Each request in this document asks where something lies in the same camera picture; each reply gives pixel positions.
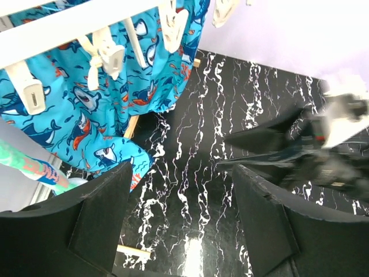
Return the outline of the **wooden drying rack frame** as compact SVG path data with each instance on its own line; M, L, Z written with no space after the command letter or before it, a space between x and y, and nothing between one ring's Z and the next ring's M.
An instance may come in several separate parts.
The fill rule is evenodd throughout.
M133 137L139 117L140 117L139 115L135 115L130 118L129 126L125 133L125 138L131 139ZM147 250L137 249L131 246L125 246L123 244L122 239L120 239L120 243L118 243L116 251L124 253L127 256L135 256L141 259L148 259L148 260L151 259L152 254L153 254L153 252L150 252Z

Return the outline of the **blue sea-print sock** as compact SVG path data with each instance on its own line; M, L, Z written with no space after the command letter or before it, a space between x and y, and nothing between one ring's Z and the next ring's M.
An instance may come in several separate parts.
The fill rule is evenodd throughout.
M2 70L1 117L62 161L94 176L130 162L131 187L135 188L153 159L123 135L132 116L164 112L181 96L193 67L209 1L179 1L176 7L189 16L174 53L164 47L157 9L134 16L144 67L135 61L123 24L111 27L113 41L125 48L123 69L113 79L98 68L96 89L88 88L92 57L79 42L30 58L27 64L31 73L42 82L46 94L46 109L39 115L27 112Z

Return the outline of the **white plastic clip hanger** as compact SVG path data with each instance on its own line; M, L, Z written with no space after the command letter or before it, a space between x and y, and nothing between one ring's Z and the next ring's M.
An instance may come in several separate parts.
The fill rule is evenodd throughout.
M29 115L44 112L46 104L42 85L31 76L26 59L78 40L86 51L90 51L98 66L106 66L107 72L117 74L122 67L123 48L112 41L110 25L124 23L138 63L144 66L132 16L158 8L164 45L171 53L179 48L189 17L186 9L177 10L176 1L88 1L17 27L11 25L11 15L41 8L47 3L1 1L1 22L4 23L1 27L1 69L6 70Z

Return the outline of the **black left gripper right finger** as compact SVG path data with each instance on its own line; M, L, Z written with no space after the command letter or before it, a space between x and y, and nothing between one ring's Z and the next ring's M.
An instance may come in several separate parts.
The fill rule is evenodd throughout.
M306 201L241 165L232 180L254 276L368 276L368 217Z

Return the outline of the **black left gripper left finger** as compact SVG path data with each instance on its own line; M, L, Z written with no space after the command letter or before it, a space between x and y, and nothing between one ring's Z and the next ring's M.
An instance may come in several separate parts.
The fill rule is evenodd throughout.
M101 176L1 213L2 276L111 276L133 170Z

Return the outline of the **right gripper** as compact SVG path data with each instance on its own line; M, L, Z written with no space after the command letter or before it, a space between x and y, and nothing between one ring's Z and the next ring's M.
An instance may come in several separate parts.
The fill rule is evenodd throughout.
M368 157L347 145L324 148L318 120L307 108L293 108L257 127L231 133L224 142L249 156L222 160L216 170L230 173L240 164L287 190L308 180L353 199L367 199Z

